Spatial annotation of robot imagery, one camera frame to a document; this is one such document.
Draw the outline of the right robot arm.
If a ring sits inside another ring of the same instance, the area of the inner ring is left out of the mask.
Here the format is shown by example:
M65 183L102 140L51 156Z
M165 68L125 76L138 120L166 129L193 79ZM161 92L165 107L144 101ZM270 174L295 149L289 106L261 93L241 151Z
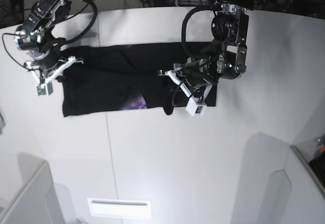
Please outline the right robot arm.
M65 69L77 62L75 57L62 58L60 49L80 40L94 25L98 9L94 0L81 0L92 8L92 18L86 28L71 39L56 38L52 30L56 25L71 19L69 16L73 0L39 0L34 4L29 16L17 27L14 37L18 49L26 51L32 61L24 68L33 71L37 66L40 74L37 76L40 84L46 84L56 79Z

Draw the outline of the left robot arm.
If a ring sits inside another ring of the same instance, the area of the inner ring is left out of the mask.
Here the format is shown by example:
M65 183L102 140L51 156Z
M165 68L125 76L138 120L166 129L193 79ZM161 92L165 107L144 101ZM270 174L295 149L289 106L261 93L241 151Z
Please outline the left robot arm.
M159 75L171 79L175 88L171 101L164 109L171 115L174 108L185 107L190 115L203 115L210 92L217 88L220 79L235 80L246 72L248 10L254 0L209 0L190 10L182 22L181 47L188 56L185 63L174 63L171 70L160 70ZM211 11L211 44L193 51L187 40L190 18L203 11Z

